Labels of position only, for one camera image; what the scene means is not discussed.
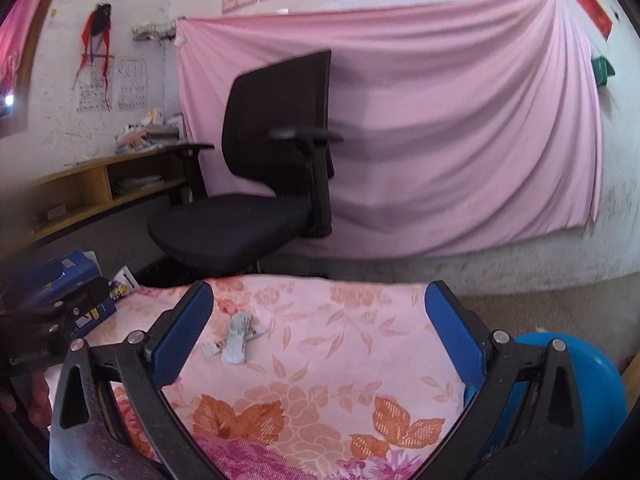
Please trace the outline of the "person's left hand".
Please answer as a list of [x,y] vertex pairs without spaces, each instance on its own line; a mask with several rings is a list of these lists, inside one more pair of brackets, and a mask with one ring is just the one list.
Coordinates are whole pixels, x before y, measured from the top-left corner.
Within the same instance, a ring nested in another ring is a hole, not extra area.
[[[29,385],[30,393],[25,401],[28,419],[37,428],[49,428],[52,422],[50,388],[42,370],[36,370],[30,374]],[[0,400],[3,411],[9,414],[16,411],[16,400],[6,389],[1,389]]]

